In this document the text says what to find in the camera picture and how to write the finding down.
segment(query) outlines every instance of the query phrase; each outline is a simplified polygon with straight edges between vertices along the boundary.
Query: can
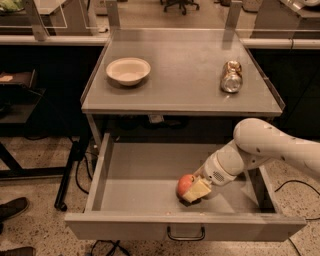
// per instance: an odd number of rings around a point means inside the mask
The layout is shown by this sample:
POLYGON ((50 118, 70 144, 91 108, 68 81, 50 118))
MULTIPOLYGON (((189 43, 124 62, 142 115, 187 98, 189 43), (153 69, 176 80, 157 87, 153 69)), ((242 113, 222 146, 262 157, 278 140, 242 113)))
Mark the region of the can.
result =
POLYGON ((239 92, 242 87, 242 68, 238 61, 231 60, 223 65, 220 87, 229 93, 239 92))

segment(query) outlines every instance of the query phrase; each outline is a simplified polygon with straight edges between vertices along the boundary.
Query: drawer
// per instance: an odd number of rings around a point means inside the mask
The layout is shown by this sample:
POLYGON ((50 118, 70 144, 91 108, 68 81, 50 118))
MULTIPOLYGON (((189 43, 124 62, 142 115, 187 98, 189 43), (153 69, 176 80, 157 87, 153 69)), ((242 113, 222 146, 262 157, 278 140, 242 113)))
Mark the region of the drawer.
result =
POLYGON ((179 201, 177 180, 220 147, 119 143, 105 134, 85 211, 65 221, 86 240, 284 241, 306 225, 281 213, 263 166, 195 204, 179 201))

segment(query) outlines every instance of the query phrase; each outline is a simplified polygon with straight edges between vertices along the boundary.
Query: cabinet top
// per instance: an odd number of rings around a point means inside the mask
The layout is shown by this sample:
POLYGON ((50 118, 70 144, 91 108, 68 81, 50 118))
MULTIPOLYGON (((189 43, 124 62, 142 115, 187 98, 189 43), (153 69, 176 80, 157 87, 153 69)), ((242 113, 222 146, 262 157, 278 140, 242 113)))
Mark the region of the cabinet top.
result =
POLYGON ((120 29, 103 51, 88 83, 82 111, 91 114, 166 114, 279 116, 274 96, 231 30, 120 29), (151 72, 139 84, 124 87, 107 77, 112 61, 144 59, 151 72), (221 91, 223 65, 242 65, 239 93, 221 91))

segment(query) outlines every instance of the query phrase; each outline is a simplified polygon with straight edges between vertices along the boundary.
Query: drawer handle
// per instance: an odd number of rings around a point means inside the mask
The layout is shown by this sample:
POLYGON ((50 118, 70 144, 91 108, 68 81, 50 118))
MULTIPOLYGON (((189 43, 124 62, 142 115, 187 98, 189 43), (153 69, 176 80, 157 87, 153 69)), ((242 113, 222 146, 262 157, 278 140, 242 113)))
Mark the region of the drawer handle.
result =
POLYGON ((174 240, 174 241, 201 241, 205 238, 206 231, 204 227, 201 227, 201 236, 199 237, 177 237, 177 236, 173 236, 171 234, 171 228, 167 227, 167 235, 171 240, 174 240))

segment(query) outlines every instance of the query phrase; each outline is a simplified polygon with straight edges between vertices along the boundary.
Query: apple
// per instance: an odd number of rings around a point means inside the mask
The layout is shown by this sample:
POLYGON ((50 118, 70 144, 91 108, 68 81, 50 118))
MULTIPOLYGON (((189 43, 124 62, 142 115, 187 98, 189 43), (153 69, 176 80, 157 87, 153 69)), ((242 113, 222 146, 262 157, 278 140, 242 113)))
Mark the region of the apple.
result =
POLYGON ((192 174, 183 175, 177 185, 177 193, 180 197, 182 197, 192 186, 195 177, 192 174))

